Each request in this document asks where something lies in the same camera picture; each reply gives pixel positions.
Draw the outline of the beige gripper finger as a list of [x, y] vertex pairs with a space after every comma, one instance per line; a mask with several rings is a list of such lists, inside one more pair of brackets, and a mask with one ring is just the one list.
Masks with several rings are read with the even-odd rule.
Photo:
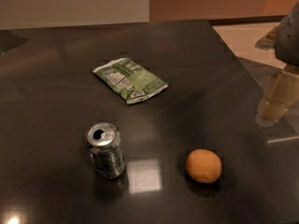
[[276, 36], [278, 33], [278, 27], [271, 29], [266, 35], [260, 38], [255, 47], [258, 49], [272, 49], [275, 46]]
[[299, 66], [287, 64], [258, 105], [255, 121], [262, 127], [276, 124], [299, 100]]

